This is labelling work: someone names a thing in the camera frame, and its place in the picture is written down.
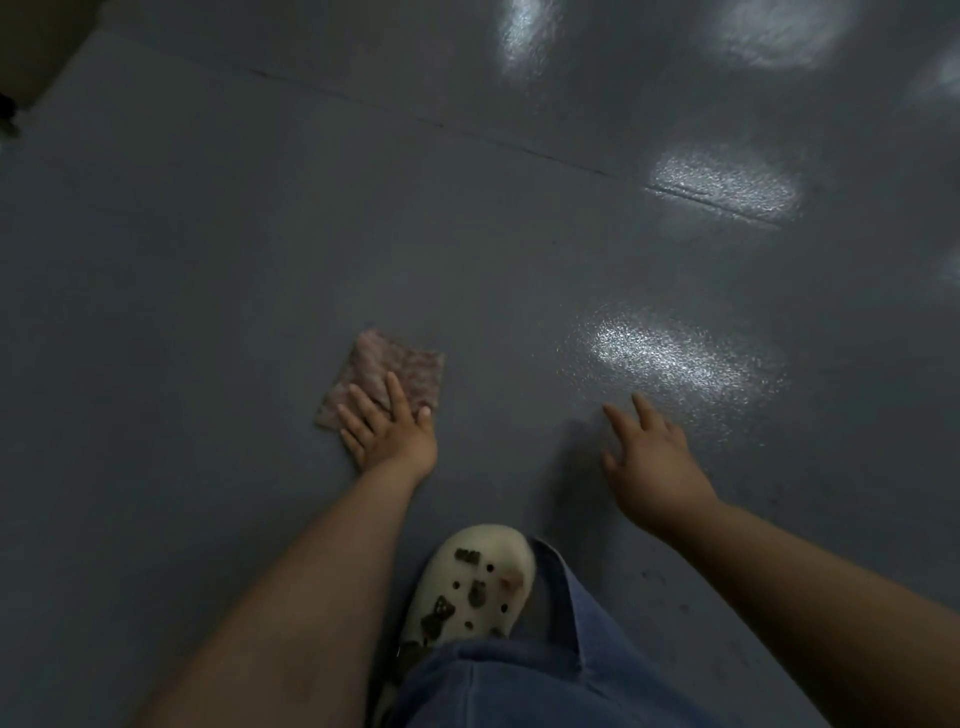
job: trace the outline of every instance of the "left hand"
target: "left hand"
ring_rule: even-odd
[[[393,419],[391,420],[389,414],[377,406],[366,392],[351,384],[350,395],[363,413],[364,419],[361,420],[341,404],[337,408],[344,424],[340,434],[361,472],[365,473],[385,463],[393,463],[409,474],[416,483],[420,483],[430,475],[437,464],[433,415],[429,407],[422,407],[414,419],[400,381],[393,372],[387,374],[386,382]]]

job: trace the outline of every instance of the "forearm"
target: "forearm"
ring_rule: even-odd
[[[673,539],[837,725],[960,725],[960,617],[718,505]]]
[[[140,724],[359,728],[416,486],[393,463],[364,473],[254,585]]]

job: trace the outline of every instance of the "floor seam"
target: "floor seam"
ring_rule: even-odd
[[[129,40],[139,45],[143,45],[144,47],[149,48],[150,50],[155,51],[168,58],[174,58],[181,61],[190,61],[192,63],[196,63],[197,65],[201,65],[204,68],[214,69],[214,70],[216,69],[215,66],[210,65],[209,63],[201,61],[197,58],[194,58],[191,56],[183,56],[183,55],[171,53],[169,51],[165,51],[149,42],[145,42],[141,38],[137,38],[134,36],[127,36],[123,33],[119,33],[117,31],[112,31],[109,29],[102,29],[102,32],[110,33],[114,36],[122,37],[125,40]],[[500,147],[501,149],[508,149],[514,152],[521,152],[522,154],[530,155],[531,157],[546,159],[548,161],[552,161],[557,164],[562,164],[563,166],[570,167],[572,169],[579,169],[582,172],[590,172],[591,174],[594,174],[609,180],[620,180],[622,182],[634,182],[640,189],[646,192],[649,192],[650,194],[656,195],[658,197],[668,197],[676,200],[683,200],[685,202],[694,203],[696,205],[702,205],[716,212],[720,212],[725,215],[731,216],[733,218],[742,220],[746,223],[760,225],[762,227],[773,229],[773,230],[782,230],[782,225],[773,223],[769,220],[765,220],[761,217],[740,212],[730,207],[717,205],[714,202],[702,200],[693,195],[684,195],[683,193],[678,192],[677,190],[671,189],[669,187],[660,187],[658,185],[651,184],[649,182],[642,182],[640,178],[637,178],[637,177],[626,177],[623,175],[614,174],[612,172],[607,172],[602,169],[597,169],[595,167],[590,167],[585,164],[580,164],[575,161],[570,161],[569,159],[554,157],[553,155],[546,154],[545,152],[538,152],[528,147],[518,145],[514,142],[505,141],[503,139],[497,139],[494,137],[486,136],[479,132],[473,132],[469,129],[463,129],[458,126],[453,126],[451,124],[448,124],[447,122],[438,121],[436,119],[431,119],[426,116],[421,116],[415,112],[404,111],[403,109],[394,109],[392,107],[378,104],[374,101],[358,98],[356,96],[350,96],[349,94],[346,94],[343,91],[339,91],[333,88],[328,88],[324,85],[303,81],[301,79],[290,78],[288,76],[283,76],[281,74],[274,73],[271,71],[265,71],[262,68],[255,68],[255,67],[246,65],[245,63],[238,61],[237,59],[233,59],[227,55],[223,55],[222,58],[225,64],[228,66],[228,70],[231,70],[234,72],[238,72],[241,74],[248,73],[252,76],[256,76],[262,79],[267,79],[268,81],[276,81],[279,83],[294,85],[294,86],[303,88],[307,91],[310,91],[312,93],[317,93],[323,96],[328,96],[330,98],[338,99],[340,101],[345,101],[347,103],[356,104],[358,106],[362,106],[367,109],[374,109],[382,113],[389,113],[393,116],[397,116],[402,119],[407,119],[409,121],[417,121],[417,122],[420,122],[421,124],[426,124],[428,126],[434,127],[435,129],[442,129],[444,131],[453,132],[453,133],[459,134],[460,136],[465,136],[467,138],[475,139],[477,141],[482,141],[488,144],[492,144],[494,146]]]

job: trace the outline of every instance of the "gray floor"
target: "gray floor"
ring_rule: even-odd
[[[392,622],[504,522],[731,726],[822,724],[612,509],[597,408],[649,391],[723,497],[960,607],[948,5],[109,7],[0,154],[5,722],[121,725],[347,486],[311,416],[377,324],[449,354]]]

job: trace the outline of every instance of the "dark spot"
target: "dark spot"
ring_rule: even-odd
[[[444,622],[453,617],[457,608],[450,604],[443,596],[438,596],[433,605],[433,612],[420,620],[420,629],[423,635],[431,640],[438,640],[444,631]]]
[[[468,564],[478,566],[480,564],[480,551],[470,551],[466,548],[458,548],[454,552],[453,558],[455,558],[457,561],[463,561]]]
[[[470,587],[470,593],[467,595],[467,601],[474,609],[480,609],[487,603],[487,585],[474,579],[473,586]]]
[[[731,652],[733,657],[736,658],[736,661],[740,663],[743,667],[750,666],[750,660],[747,658],[747,653],[743,651],[743,647],[740,646],[740,643],[736,640],[727,643],[727,649]]]
[[[713,663],[710,666],[710,672],[713,673],[713,677],[717,679],[717,682],[720,683],[720,685],[727,684],[727,672],[723,669],[722,662]]]

